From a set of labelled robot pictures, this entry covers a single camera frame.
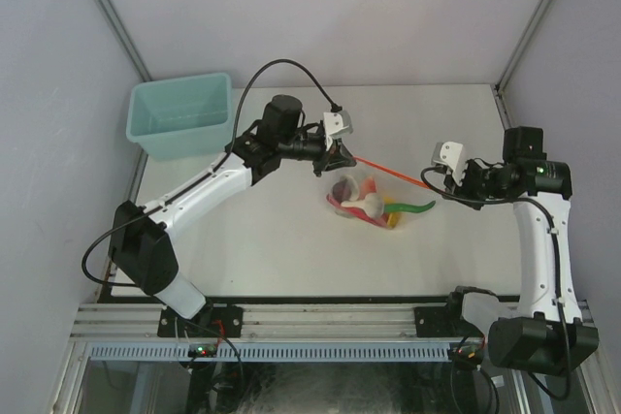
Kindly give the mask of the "clear zip top bag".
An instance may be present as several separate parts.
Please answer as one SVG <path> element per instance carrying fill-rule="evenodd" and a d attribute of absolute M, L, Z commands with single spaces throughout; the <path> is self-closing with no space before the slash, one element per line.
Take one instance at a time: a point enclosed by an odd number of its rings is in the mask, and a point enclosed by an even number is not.
<path fill-rule="evenodd" d="M 376 178 L 369 171 L 357 168 L 340 175 L 325 200 L 337 215 L 384 230 L 394 230 L 403 214 L 423 214 L 436 205 L 435 201 L 423 205 L 399 202 L 377 187 Z"/>

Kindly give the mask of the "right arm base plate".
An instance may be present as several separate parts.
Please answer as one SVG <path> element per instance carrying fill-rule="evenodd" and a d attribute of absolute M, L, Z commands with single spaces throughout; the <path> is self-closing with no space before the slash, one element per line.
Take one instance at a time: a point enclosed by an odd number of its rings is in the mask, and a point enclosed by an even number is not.
<path fill-rule="evenodd" d="M 446 306 L 417 306 L 413 313 L 419 337 L 483 336 L 476 326 L 454 315 Z"/>

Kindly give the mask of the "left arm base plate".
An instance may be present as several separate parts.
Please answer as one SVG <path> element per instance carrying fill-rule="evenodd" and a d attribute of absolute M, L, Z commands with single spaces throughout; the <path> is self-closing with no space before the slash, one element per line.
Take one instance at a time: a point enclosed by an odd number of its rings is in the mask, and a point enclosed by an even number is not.
<path fill-rule="evenodd" d="M 243 323 L 244 310 L 237 305 L 208 304 L 191 319 L 183 319 L 172 308 L 165 307 L 160 312 L 157 335 L 168 338 L 219 335 L 237 338 L 241 336 Z"/>

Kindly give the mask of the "green fake chili pepper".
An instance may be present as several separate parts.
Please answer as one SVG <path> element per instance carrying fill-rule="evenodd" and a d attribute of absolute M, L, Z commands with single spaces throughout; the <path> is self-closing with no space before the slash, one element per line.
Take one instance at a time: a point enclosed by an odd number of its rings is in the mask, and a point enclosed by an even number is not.
<path fill-rule="evenodd" d="M 435 201 L 431 201 L 425 205 L 412 205 L 407 203 L 388 203 L 383 207 L 383 212 L 386 214 L 391 214 L 395 212 L 406 212 L 406 213 L 423 213 L 430 209 L 432 209 L 436 205 Z"/>

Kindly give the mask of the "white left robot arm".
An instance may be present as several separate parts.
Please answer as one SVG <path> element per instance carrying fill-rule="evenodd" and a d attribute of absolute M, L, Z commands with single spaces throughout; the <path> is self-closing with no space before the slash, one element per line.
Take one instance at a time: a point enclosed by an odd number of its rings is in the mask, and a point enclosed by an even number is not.
<path fill-rule="evenodd" d="M 110 259 L 131 284 L 175 311 L 190 335 L 209 331 L 212 312 L 180 270 L 175 242 L 181 234 L 284 160 L 309 161 L 315 175 L 355 166 L 343 144 L 343 136 L 353 131 L 347 111 L 334 106 L 317 123 L 304 123 L 303 116 L 299 99 L 276 95 L 207 169 L 158 199 L 142 206 L 127 201 L 116 209 Z"/>

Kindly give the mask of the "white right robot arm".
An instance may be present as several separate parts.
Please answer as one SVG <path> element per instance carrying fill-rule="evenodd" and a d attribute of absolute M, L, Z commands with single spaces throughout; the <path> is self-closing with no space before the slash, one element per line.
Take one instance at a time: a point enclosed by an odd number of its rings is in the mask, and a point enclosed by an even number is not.
<path fill-rule="evenodd" d="M 439 143 L 433 162 L 444 175 L 446 198 L 480 210 L 510 204 L 516 218 L 521 288 L 511 309 L 492 292 L 461 287 L 445 312 L 455 334 L 481 331 L 493 365 L 567 376 L 599 346 L 597 329 L 582 321 L 572 283 L 568 224 L 569 166 L 543 150 L 540 128 L 506 130 L 499 164 L 468 158 L 460 143 Z"/>

